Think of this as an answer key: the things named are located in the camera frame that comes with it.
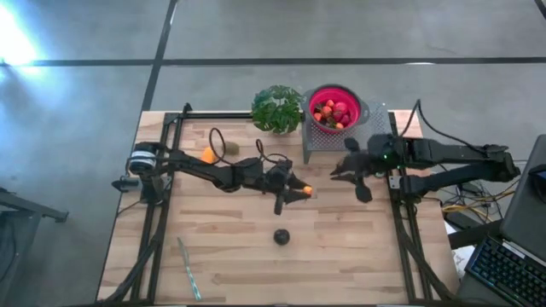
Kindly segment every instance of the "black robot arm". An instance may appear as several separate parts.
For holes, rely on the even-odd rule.
[[[359,182],[363,177],[401,167],[422,170],[442,163],[468,164],[428,177],[394,177],[391,185],[400,189],[403,199],[414,202],[429,191],[450,185],[477,179],[508,182],[520,174],[504,146],[444,145],[426,138],[373,135],[367,150],[361,150],[354,139],[346,139],[346,147],[350,153],[337,164],[332,179],[355,183],[357,197],[364,202],[372,197],[369,188]]]
[[[160,158],[160,152],[168,158]],[[280,215],[282,205],[311,196],[302,190],[309,185],[299,180],[292,172],[292,161],[280,159],[264,172],[264,159],[247,158],[226,166],[217,166],[187,155],[178,149],[169,149],[158,142],[141,142],[129,159],[129,171],[142,181],[142,198],[149,204],[160,203],[164,197],[161,175],[168,171],[181,171],[211,182],[226,193],[239,188],[250,188],[262,193],[276,195],[275,214]]]

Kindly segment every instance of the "wooden tabletop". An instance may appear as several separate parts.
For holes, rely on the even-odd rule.
[[[410,111],[395,114],[402,130]],[[158,141],[163,116],[164,112],[143,113],[136,142]],[[300,130],[274,136],[245,119],[184,120],[181,149],[200,156],[208,146],[212,127],[219,128],[226,141],[240,145],[240,154],[228,157],[232,161],[257,156],[256,138],[262,140],[266,153],[287,155],[296,176],[311,184],[317,197],[285,206],[282,215],[276,216],[273,195],[245,189],[226,194],[209,182],[178,172],[157,304],[407,302],[385,178],[365,179],[374,199],[361,203],[355,197],[354,186],[329,180],[328,174],[344,153],[313,153],[310,163],[304,165]],[[406,136],[421,137],[417,119]],[[139,196],[140,192],[124,194],[120,209]],[[425,257],[454,292],[458,280],[439,205],[423,201],[418,208]],[[145,206],[138,205],[117,218],[98,298],[111,294],[135,263],[144,216]],[[286,246],[273,241],[276,229],[290,232]],[[195,301],[189,285],[177,237],[188,249],[190,267],[203,297],[200,302]],[[151,261],[145,269],[142,297],[148,288],[150,266]],[[414,265],[412,271],[419,292]]]

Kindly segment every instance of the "dark round object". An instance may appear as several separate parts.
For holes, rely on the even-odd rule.
[[[273,240],[280,246],[286,245],[290,241],[290,233],[286,229],[277,229],[273,234]]]

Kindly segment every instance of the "potted plant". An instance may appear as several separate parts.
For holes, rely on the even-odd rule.
[[[303,101],[294,89],[273,85],[254,97],[252,116],[254,125],[262,131],[289,133],[298,127],[299,104]]]

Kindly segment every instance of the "keyboard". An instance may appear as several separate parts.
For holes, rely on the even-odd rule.
[[[546,307],[546,269],[491,237],[476,248],[465,270],[513,305]]]

